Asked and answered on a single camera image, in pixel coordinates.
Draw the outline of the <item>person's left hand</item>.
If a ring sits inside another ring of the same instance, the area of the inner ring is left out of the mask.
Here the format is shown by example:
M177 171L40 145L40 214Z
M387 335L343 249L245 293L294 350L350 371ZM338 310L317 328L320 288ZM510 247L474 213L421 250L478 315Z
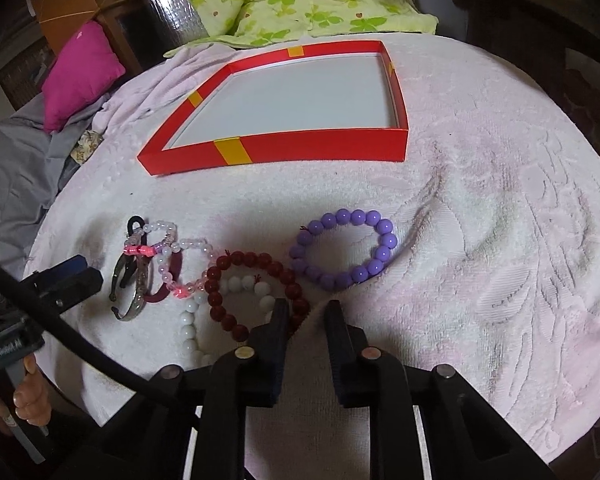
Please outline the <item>person's left hand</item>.
M50 422L50 416L52 416L52 404L50 404L50 397L48 396L46 379L38 368L38 363L33 354L29 354L23 360L23 369L26 374L12 398L16 415L29 425L45 427ZM0 433L10 437L12 430L6 424L7 416L7 406L0 399Z

